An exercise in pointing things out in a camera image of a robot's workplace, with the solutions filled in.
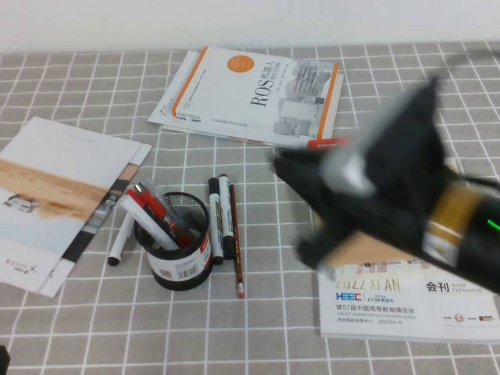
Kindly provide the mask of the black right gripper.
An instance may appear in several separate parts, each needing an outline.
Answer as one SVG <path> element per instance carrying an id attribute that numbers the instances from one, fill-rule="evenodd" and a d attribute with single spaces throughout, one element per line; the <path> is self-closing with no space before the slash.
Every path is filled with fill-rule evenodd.
<path id="1" fill-rule="evenodd" d="M 355 231 L 429 261 L 425 226 L 446 175 L 434 125 L 439 80 L 434 77 L 380 109 L 348 144 L 328 152 L 278 149 L 275 174 L 299 195 L 318 201 L 323 226 L 297 247 L 316 269 Z"/>

